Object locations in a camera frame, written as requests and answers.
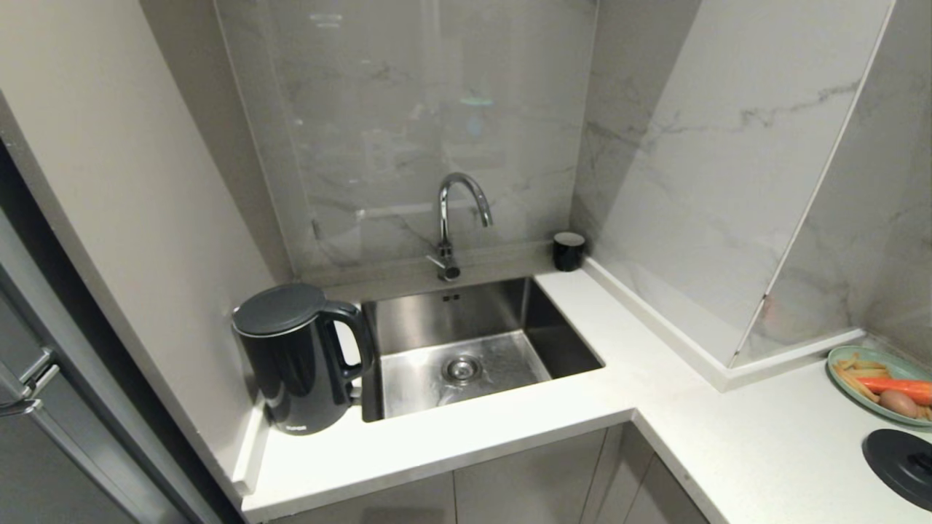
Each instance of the black kettle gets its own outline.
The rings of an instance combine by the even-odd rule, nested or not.
[[[352,329],[360,364],[347,364],[334,321]],[[233,312],[233,329],[271,418],[288,434],[317,433],[338,421],[350,407],[350,382],[372,367],[363,314],[310,284],[280,285],[246,300]]]

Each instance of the faucet spout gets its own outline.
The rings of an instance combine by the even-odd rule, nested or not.
[[[459,276],[459,268],[457,267],[456,260],[453,258],[453,244],[450,243],[449,220],[447,217],[450,188],[457,183],[466,186],[473,195],[475,205],[479,209],[479,216],[482,219],[482,226],[488,228],[494,223],[492,221],[492,210],[488,205],[486,193],[483,192],[475,179],[464,172],[452,172],[444,177],[443,182],[440,184],[439,195],[440,243],[437,244],[439,260],[432,259],[432,261],[440,268],[437,272],[438,277],[447,282],[451,282]]]

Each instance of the black lid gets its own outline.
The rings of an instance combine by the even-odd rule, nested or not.
[[[891,490],[932,511],[932,444],[898,430],[877,430],[863,448],[870,469]]]
[[[243,335],[275,335],[314,318],[326,303],[320,289],[287,283],[243,302],[233,313],[233,325]]]

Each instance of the sink drain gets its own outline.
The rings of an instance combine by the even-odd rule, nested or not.
[[[475,357],[469,355],[458,356],[444,364],[444,378],[451,381],[464,384],[481,375],[482,366]]]

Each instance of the sink basin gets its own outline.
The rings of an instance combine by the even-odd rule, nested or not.
[[[376,343],[365,421],[604,366],[530,278],[365,302],[363,313]]]

